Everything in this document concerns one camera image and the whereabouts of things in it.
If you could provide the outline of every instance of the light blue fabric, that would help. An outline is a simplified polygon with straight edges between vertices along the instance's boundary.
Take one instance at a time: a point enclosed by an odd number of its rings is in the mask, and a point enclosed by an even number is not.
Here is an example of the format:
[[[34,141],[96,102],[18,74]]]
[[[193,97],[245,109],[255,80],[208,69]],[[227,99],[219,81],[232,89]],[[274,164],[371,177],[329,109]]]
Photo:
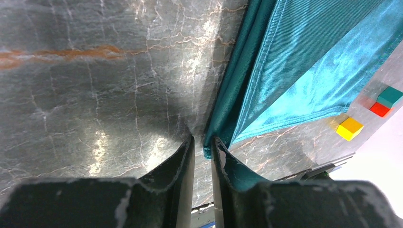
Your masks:
[[[346,112],[403,36],[403,1],[385,0],[268,108],[254,94],[265,67],[255,64],[232,142]],[[261,97],[259,102],[254,97]],[[248,124],[248,113],[261,113]]]

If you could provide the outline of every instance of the toy block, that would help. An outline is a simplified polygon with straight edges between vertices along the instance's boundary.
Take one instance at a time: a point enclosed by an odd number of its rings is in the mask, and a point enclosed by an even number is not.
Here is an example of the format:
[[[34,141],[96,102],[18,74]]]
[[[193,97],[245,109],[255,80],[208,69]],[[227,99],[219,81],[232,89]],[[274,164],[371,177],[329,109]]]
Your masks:
[[[394,108],[389,109],[385,106],[383,106],[381,103],[379,102],[375,102],[375,104],[369,109],[371,110],[373,113],[377,114],[378,116],[385,118],[388,116],[388,114],[393,111]]]
[[[339,125],[336,132],[347,141],[350,141],[356,137],[363,128],[364,126],[357,120],[349,117]]]
[[[391,109],[402,97],[403,92],[389,86],[378,96],[377,102]]]

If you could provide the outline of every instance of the marble table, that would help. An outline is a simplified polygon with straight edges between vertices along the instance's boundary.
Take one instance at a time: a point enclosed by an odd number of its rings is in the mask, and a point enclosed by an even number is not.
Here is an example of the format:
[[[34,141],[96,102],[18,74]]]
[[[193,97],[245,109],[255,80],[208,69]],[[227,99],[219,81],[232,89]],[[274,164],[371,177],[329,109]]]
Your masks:
[[[0,204],[32,177],[140,177],[188,134],[193,206],[212,201],[202,141],[246,0],[4,0],[0,3]],[[403,90],[401,44],[348,115],[230,150],[275,180],[353,154],[386,120],[367,110],[385,84]]]

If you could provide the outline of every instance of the green cube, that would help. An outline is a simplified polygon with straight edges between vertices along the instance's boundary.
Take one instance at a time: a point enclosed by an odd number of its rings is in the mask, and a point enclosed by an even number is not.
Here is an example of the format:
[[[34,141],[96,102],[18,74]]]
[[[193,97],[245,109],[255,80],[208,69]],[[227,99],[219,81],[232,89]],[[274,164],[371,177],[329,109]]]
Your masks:
[[[401,91],[389,86],[379,95],[377,102],[391,109],[402,97]]]

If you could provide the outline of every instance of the yellow block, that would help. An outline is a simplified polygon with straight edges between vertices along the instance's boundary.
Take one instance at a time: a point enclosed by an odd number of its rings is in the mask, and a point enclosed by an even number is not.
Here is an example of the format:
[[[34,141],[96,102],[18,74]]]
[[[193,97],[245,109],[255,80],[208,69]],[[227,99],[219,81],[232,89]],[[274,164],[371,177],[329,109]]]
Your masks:
[[[349,117],[339,125],[336,132],[347,141],[350,141],[354,137],[356,137],[363,128],[364,126],[360,124],[357,120]]]

